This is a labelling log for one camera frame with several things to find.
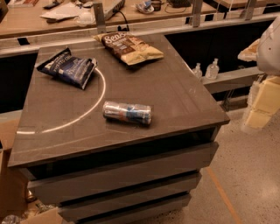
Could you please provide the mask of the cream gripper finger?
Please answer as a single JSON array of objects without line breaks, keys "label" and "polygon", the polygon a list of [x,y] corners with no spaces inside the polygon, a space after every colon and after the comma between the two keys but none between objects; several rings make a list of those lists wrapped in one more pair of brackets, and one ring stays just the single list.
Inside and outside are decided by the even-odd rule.
[{"label": "cream gripper finger", "polygon": [[240,51],[237,58],[243,61],[256,61],[257,47],[259,45],[260,39],[254,41],[244,50]]},{"label": "cream gripper finger", "polygon": [[244,132],[262,130],[280,109],[280,77],[269,76],[265,80],[261,78],[254,81],[249,90],[248,106],[241,124]]}]

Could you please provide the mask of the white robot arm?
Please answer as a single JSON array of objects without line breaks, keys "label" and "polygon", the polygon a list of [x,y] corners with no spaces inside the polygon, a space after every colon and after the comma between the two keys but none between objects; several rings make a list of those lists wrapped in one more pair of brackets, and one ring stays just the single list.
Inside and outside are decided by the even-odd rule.
[{"label": "white robot arm", "polygon": [[239,60],[255,61],[267,75],[253,82],[241,129],[247,133],[261,130],[280,109],[280,17],[277,17],[262,36],[238,55]]}]

